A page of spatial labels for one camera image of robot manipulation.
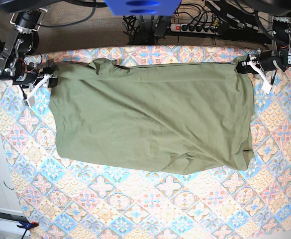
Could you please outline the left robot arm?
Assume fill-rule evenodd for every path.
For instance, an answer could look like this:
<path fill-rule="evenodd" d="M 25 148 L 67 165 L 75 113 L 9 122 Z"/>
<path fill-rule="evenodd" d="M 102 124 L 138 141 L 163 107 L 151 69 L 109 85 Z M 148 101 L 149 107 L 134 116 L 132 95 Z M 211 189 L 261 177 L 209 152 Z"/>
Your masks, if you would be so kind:
<path fill-rule="evenodd" d="M 237 64 L 241 74 L 265 74 L 270 71 L 286 71 L 291 67 L 291 0 L 244 0 L 244 5 L 253 9 L 249 12 L 261 31 L 272 41 L 272 50 L 250 54 Z M 260 22 L 259 12 L 272 17 L 272 32 Z"/>

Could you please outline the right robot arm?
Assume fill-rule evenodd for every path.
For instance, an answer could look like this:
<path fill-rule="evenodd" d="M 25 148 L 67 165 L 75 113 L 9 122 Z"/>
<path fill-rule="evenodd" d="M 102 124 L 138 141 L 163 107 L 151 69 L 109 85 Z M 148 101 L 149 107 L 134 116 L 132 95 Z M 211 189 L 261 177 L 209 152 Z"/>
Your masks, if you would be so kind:
<path fill-rule="evenodd" d="M 25 62 L 39 44 L 37 31 L 41 27 L 48 7 L 53 0 L 0 0 L 0 10 L 11 13 L 13 29 L 5 43 L 0 41 L 0 80 L 11 80 L 21 90 L 35 93 L 39 88 L 57 86 L 58 78 L 53 68 L 40 70 L 34 64 Z"/>

